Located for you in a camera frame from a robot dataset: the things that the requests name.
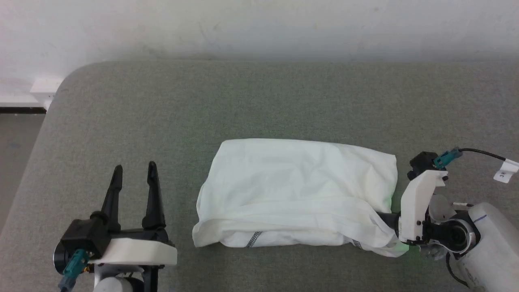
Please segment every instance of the white wall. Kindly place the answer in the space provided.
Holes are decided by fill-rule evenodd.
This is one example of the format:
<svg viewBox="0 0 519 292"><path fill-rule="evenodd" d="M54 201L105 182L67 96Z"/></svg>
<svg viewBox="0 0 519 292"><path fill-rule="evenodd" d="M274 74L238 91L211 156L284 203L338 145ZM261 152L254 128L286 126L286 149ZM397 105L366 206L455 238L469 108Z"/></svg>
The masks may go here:
<svg viewBox="0 0 519 292"><path fill-rule="evenodd" d="M519 57L518 0L1 0L0 102L103 60Z"/></svg>

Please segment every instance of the wall outlet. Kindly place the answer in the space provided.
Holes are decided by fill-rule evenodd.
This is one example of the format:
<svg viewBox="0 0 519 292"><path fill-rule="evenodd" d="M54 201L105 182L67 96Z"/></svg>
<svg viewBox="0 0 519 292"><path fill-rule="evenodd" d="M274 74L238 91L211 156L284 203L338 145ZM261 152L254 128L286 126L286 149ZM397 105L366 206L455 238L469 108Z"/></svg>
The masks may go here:
<svg viewBox="0 0 519 292"><path fill-rule="evenodd" d="M31 95L48 110L62 82L60 78L37 78L31 88Z"/></svg>

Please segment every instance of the floor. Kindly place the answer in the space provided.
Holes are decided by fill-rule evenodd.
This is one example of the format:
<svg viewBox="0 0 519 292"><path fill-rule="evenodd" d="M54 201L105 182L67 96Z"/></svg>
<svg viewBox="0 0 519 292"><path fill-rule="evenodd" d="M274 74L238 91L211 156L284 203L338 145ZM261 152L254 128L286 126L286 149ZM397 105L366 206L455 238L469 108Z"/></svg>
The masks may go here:
<svg viewBox="0 0 519 292"><path fill-rule="evenodd" d="M0 114L0 233L45 114Z"/></svg>

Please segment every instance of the black baseboard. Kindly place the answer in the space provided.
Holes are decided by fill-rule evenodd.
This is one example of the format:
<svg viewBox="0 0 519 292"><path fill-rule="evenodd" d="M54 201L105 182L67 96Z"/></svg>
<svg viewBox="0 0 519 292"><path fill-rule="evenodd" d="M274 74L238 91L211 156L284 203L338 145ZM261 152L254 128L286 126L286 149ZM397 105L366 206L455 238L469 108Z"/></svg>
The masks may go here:
<svg viewBox="0 0 519 292"><path fill-rule="evenodd" d="M45 108L3 108L0 107L0 114L46 114Z"/></svg>

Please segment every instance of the folded white towel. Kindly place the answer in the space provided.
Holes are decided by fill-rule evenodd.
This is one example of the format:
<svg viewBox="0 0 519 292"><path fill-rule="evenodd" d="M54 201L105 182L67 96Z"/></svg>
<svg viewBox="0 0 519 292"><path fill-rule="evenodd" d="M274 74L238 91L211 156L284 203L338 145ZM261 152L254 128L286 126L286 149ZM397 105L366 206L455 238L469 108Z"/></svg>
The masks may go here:
<svg viewBox="0 0 519 292"><path fill-rule="evenodd" d="M408 250L376 211L391 212L394 155L335 143L222 143L200 189L195 246L341 245L398 257Z"/></svg>

